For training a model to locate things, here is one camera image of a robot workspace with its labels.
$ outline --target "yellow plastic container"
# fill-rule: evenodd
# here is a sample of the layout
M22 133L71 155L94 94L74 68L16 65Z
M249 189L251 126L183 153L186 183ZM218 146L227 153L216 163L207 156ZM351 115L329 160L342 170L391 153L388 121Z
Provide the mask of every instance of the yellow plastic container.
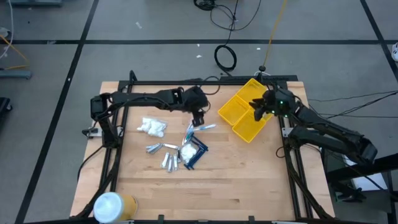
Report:
M218 114L232 126L232 130L247 143L256 137L272 117L267 114L260 121L255 121L254 110L249 105L253 99L261 98L266 90L265 86L252 78L218 110Z

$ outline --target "white bottle cap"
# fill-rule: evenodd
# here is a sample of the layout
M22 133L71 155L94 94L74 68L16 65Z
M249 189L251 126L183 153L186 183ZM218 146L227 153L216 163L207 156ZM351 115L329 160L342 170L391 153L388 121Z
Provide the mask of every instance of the white bottle cap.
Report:
M124 210L124 202L119 194L107 192L94 203L94 217L100 223L111 223L119 220Z

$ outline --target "concrete floor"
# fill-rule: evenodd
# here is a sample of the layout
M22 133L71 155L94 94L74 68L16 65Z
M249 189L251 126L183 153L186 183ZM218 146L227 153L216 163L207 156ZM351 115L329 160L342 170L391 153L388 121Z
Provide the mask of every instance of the concrete floor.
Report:
M0 80L0 96L9 97L14 110L0 133L0 223L14 223L53 118L77 44L94 0L65 0L63 7L33 7L14 10L16 47L30 60L34 76L30 80ZM232 0L217 0L231 8ZM366 0L382 36L388 44L398 40L396 0ZM237 26L247 23L257 1L240 1ZM268 39L282 1L263 0L259 14L232 39ZM222 12L215 19L225 26ZM103 81L127 79L133 69L139 80L183 80L219 75L213 52L217 44L207 39L226 39L228 31L215 27L210 13L184 0L99 0L87 40L198 40L197 44L86 44L80 55L67 99L53 136L49 153L25 222L67 218L76 188L76 173L82 161L86 139L81 130L90 123L89 99ZM9 27L8 5L0 1L0 26ZM276 40L325 40L325 45L276 44L267 62L273 75L297 75L309 98L329 99L398 90L398 82L382 47L374 42L336 44L336 40L377 40L359 0L288 1L274 37ZM70 40L67 44L41 44L31 40ZM231 44L238 55L233 75L252 75L264 60L264 44ZM231 63L220 52L221 63ZM9 51L0 67L23 63ZM339 113L374 97L312 105L319 112ZM396 116L397 97L368 106L356 115ZM333 120L358 130L379 149L378 157L397 152L398 119ZM392 173L398 187L398 174ZM379 197L378 203L388 203ZM367 203L336 203L342 220L386 222L386 213Z

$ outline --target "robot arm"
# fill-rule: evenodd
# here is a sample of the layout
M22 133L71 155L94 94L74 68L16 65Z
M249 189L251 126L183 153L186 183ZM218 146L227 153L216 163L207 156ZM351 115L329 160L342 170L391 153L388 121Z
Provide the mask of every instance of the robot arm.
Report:
M157 93L103 93L91 99L91 118L97 121L103 131L103 146L118 147L120 137L117 127L113 126L109 117L124 106L155 106L160 110L182 111L192 113L194 126L204 123L205 112L202 108L208 106L204 92L198 86L186 91L183 88L160 90Z
M291 91L275 87L267 90L262 98L254 99L250 105L255 109L254 117L257 121L264 113L272 113L289 118L296 124L287 138L290 147L300 148L309 143L344 154L358 164L373 163L377 149L369 139L318 116L304 106L300 99L296 101L296 98L299 99Z

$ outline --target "white container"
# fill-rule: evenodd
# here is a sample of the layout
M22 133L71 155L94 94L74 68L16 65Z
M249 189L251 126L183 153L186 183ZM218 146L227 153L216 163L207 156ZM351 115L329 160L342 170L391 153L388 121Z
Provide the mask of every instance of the white container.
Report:
M137 201L130 195L107 192L94 203L94 217L100 223L112 223L132 219L137 211Z

